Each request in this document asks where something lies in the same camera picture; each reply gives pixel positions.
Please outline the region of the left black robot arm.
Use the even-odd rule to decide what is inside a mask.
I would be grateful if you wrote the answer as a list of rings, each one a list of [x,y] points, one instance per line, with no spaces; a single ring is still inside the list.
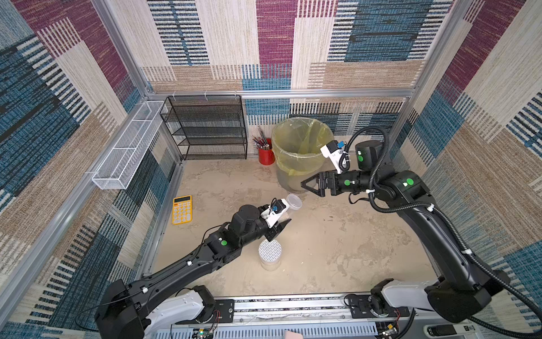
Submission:
[[[146,278],[106,289],[94,320],[102,338],[143,338],[158,324],[151,314],[175,292],[238,258],[244,246],[264,237],[271,242],[290,223],[273,217],[273,208],[242,206],[229,222],[210,228],[185,257]]]

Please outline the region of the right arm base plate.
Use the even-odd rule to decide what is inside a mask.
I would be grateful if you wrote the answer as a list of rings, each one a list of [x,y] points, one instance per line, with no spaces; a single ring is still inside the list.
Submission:
[[[350,310],[353,319],[369,318],[408,318],[408,307],[391,307],[382,297],[371,294],[348,294],[343,298],[344,305]]]

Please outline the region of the small jar with rice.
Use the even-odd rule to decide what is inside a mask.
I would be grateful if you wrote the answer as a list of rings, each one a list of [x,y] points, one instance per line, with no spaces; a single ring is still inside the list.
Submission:
[[[285,198],[288,210],[297,211],[302,208],[303,202],[296,194],[288,194]]]

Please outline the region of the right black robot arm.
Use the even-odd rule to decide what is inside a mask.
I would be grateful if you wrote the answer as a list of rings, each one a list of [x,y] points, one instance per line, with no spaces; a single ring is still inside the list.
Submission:
[[[415,283],[387,279],[376,285],[371,291],[371,301],[376,309],[381,310],[384,303],[391,307],[426,309],[450,323],[468,320],[504,336],[540,338],[541,331],[510,331],[476,317],[491,303],[494,295],[504,290],[538,318],[541,308],[511,285],[506,272],[492,269],[471,249],[438,207],[419,175],[394,169],[388,155],[388,133],[380,127],[375,131],[383,136],[382,141],[364,141],[356,145],[357,169],[350,168],[349,156],[355,139],[350,138],[347,143],[332,140],[322,145],[320,152],[335,168],[309,177],[309,181],[316,182],[317,188],[308,186],[307,180],[301,185],[320,197],[326,192],[333,196],[365,193],[364,200],[374,210],[398,214],[435,260],[441,273],[436,281]]]

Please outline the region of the bin with yellow bag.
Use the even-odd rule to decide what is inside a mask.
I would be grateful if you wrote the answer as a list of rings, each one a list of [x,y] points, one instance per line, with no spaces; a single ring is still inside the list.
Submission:
[[[331,129],[317,119],[294,117],[275,125],[272,150],[280,185],[288,192],[304,192],[301,182],[320,172],[325,161],[320,149],[333,138]]]

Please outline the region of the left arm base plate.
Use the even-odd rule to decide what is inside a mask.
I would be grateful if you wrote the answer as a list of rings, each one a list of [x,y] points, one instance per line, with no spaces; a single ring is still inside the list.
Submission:
[[[217,299],[212,309],[205,307],[203,313],[197,316],[196,319],[189,321],[178,321],[175,323],[175,325],[196,325],[198,323],[232,323],[234,320],[234,311],[234,299]]]

